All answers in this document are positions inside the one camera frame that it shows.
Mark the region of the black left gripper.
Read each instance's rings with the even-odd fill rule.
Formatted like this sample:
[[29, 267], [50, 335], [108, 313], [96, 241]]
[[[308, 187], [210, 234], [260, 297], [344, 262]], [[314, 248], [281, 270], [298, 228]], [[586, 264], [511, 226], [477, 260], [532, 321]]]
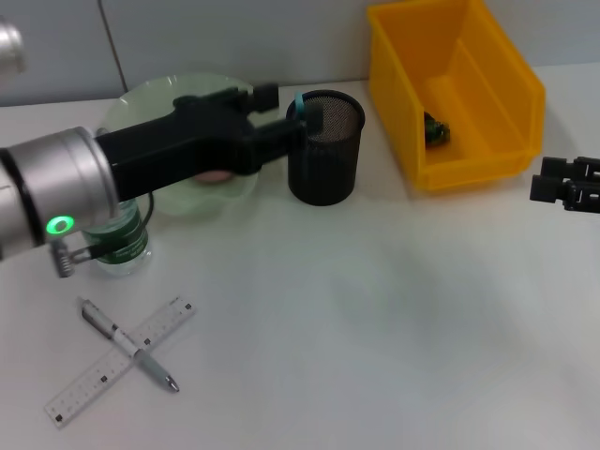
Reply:
[[255, 129], [252, 112], [279, 107], [277, 83], [252, 93], [236, 88], [212, 95], [183, 96], [170, 113], [96, 137], [109, 162], [121, 201], [140, 197], [201, 173], [250, 175], [257, 167], [307, 146], [307, 124], [281, 119]]

